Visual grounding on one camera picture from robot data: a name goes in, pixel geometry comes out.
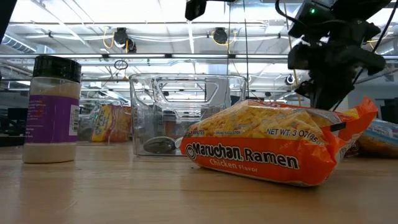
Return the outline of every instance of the snack bag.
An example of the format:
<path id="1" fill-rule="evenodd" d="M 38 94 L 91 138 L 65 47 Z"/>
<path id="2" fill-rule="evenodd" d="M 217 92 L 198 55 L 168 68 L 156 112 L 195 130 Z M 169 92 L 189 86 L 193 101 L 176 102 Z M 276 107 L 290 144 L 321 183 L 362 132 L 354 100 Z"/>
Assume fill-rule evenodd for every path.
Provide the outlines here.
<path id="1" fill-rule="evenodd" d="M 398 157 L 398 124 L 374 119 L 359 137 L 359 153 L 369 156 Z"/>
<path id="2" fill-rule="evenodd" d="M 314 186 L 327 179 L 376 113 L 367 97 L 347 114 L 246 100 L 191 125 L 180 149 L 201 167 Z"/>
<path id="3" fill-rule="evenodd" d="M 103 105 L 95 121 L 93 142 L 124 142 L 131 132 L 131 109 L 115 105 Z"/>

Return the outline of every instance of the maruchan logo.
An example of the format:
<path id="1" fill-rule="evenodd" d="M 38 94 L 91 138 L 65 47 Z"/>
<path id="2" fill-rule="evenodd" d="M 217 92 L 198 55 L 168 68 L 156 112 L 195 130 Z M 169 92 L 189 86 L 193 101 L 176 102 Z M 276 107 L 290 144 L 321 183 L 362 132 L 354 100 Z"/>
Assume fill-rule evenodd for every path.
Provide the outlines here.
<path id="1" fill-rule="evenodd" d="M 189 158 L 193 160 L 197 158 L 197 152 L 195 152 L 191 144 L 187 144 L 187 146 L 185 146 L 185 153 Z"/>

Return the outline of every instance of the clear plastic bin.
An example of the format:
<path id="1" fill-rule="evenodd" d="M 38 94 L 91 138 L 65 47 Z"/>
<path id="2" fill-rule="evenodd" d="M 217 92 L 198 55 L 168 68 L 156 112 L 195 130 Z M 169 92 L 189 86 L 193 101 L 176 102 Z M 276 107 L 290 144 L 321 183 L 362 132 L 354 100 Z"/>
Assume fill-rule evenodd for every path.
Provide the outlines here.
<path id="1" fill-rule="evenodd" d="M 101 98 L 80 99 L 78 141 L 89 141 L 91 139 L 95 121 L 102 105 L 122 106 L 122 103 L 119 100 Z"/>
<path id="2" fill-rule="evenodd" d="M 131 75 L 134 154 L 181 155 L 189 126 L 243 101 L 246 85 L 234 75 Z"/>

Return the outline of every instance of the plastic jar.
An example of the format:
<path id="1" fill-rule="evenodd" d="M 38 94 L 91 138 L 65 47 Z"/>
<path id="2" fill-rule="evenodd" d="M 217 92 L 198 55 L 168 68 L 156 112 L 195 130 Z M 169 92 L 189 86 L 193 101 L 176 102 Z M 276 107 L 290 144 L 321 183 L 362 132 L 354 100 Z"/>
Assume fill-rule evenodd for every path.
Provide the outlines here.
<path id="1" fill-rule="evenodd" d="M 38 56 L 30 81 L 22 160 L 26 163 L 75 159 L 81 65 L 73 60 Z"/>

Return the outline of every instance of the overhead pipe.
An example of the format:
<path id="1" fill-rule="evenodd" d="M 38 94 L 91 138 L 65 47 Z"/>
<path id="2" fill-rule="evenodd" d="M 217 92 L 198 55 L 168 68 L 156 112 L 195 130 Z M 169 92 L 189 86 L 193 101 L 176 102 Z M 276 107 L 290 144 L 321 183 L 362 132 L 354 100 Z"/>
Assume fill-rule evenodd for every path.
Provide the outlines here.
<path id="1" fill-rule="evenodd" d="M 16 35 L 12 34 L 9 31 L 4 34 L 1 44 L 12 47 L 13 49 L 25 54 L 34 54 L 37 51 L 37 49 L 33 45 L 29 45 L 21 41 L 20 38 L 16 38 Z"/>
<path id="2" fill-rule="evenodd" d="M 86 24 L 86 26 L 95 26 L 95 27 L 126 27 L 126 26 L 151 26 L 151 25 L 186 25 L 186 22 L 100 22 L 95 24 Z M 216 26 L 228 26 L 229 22 L 192 22 L 192 25 L 214 25 Z M 247 22 L 248 26 L 258 26 L 264 25 L 262 22 Z M 54 22 L 10 22 L 9 26 L 54 26 L 59 25 Z M 81 22 L 67 22 L 66 26 L 82 26 Z M 241 26 L 244 25 L 243 22 L 231 22 L 232 26 Z"/>
<path id="3" fill-rule="evenodd" d="M 162 63 L 162 62 L 129 62 L 129 67 L 133 66 L 173 66 L 177 63 L 190 63 L 192 62 L 191 60 L 169 60 L 168 62 Z M 83 67 L 99 67 L 99 66 L 114 66 L 115 61 L 81 61 L 79 64 Z M 25 66 L 34 66 L 35 62 L 34 61 L 29 61 L 29 62 L 12 62 L 11 64 L 13 65 L 25 65 Z"/>
<path id="4" fill-rule="evenodd" d="M 24 68 L 22 66 L 19 66 L 19 65 L 15 65 L 15 64 L 13 64 L 11 62 L 8 62 L 6 60 L 1 60 L 0 59 L 0 64 L 7 65 L 8 67 L 11 67 L 14 70 L 17 70 L 17 71 L 19 71 L 21 73 L 24 73 L 25 75 L 28 75 L 28 76 L 31 76 L 33 74 L 33 72 L 31 70 L 29 70 L 27 68 Z"/>
<path id="5" fill-rule="evenodd" d="M 185 59 L 185 60 L 197 60 L 197 59 L 227 59 L 228 57 L 235 61 L 246 60 L 246 54 L 48 54 L 56 57 L 63 58 L 82 58 L 82 59 L 160 59 L 160 58 L 173 58 L 173 59 Z M 0 59 L 34 59 L 40 54 L 0 54 Z M 248 54 L 249 60 L 280 60 L 286 61 L 287 55 L 281 54 Z M 394 63 L 398 59 L 398 55 L 383 55 L 385 60 L 391 60 L 389 63 Z"/>
<path id="6" fill-rule="evenodd" d="M 181 91 L 182 89 L 169 89 L 169 90 L 163 90 L 163 91 L 171 91 L 171 92 L 178 92 Z M 29 88 L 6 88 L 6 91 L 29 91 Z M 117 88 L 109 88 L 109 89 L 81 89 L 81 91 L 113 91 L 113 92 L 127 92 L 130 91 L 130 89 L 117 89 Z M 203 90 L 198 90 L 198 89 L 186 89 L 184 91 L 200 91 L 202 92 Z M 240 92 L 242 90 L 230 90 L 231 92 Z M 250 90 L 250 92 L 271 92 L 271 93 L 287 93 L 290 92 L 290 90 Z"/>
<path id="7" fill-rule="evenodd" d="M 56 19 L 58 21 L 58 23 L 63 26 L 64 28 L 66 28 L 66 30 L 69 31 L 69 33 L 71 33 L 71 35 L 75 36 L 77 39 L 80 40 L 80 42 L 82 42 L 85 46 L 87 46 L 88 48 L 90 48 L 91 50 L 93 50 L 94 52 L 98 52 L 97 50 L 95 50 L 89 43 L 87 43 L 85 40 L 83 40 L 77 33 L 75 33 L 75 31 L 71 30 L 71 28 L 69 28 L 63 21 L 61 21 L 61 19 L 59 19 L 56 15 L 54 15 L 52 12 L 50 12 L 48 9 L 45 8 L 45 6 L 43 4 L 41 4 L 40 2 L 37 2 L 36 0 L 31 0 L 32 3 L 34 3 L 36 6 L 38 6 L 39 8 L 43 9 L 45 12 L 47 12 L 48 14 L 50 14 L 52 17 L 54 17 L 54 19 Z"/>
<path id="8" fill-rule="evenodd" d="M 193 44 L 193 34 L 192 34 L 192 22 L 188 21 L 188 36 L 189 36 L 189 46 L 191 48 L 191 54 L 195 53 L 195 47 Z"/>
<path id="9" fill-rule="evenodd" d="M 374 79 L 377 79 L 377 78 L 380 78 L 380 77 L 385 77 L 386 75 L 391 75 L 391 74 L 395 73 L 396 71 L 398 71 L 398 68 L 395 68 L 395 69 L 392 69 L 392 70 L 389 70 L 389 71 L 381 71 L 378 74 L 371 75 L 371 76 L 368 76 L 366 78 L 360 79 L 355 84 L 358 85 L 360 83 L 365 83 L 365 82 L 368 82 L 370 80 L 374 80 Z"/>
<path id="10" fill-rule="evenodd" d="M 1 82 L 12 82 L 9 80 L 14 80 L 14 82 L 24 80 L 28 82 L 30 81 L 30 78 L 26 73 L 9 66 L 0 66 L 0 74 L 2 76 Z"/>

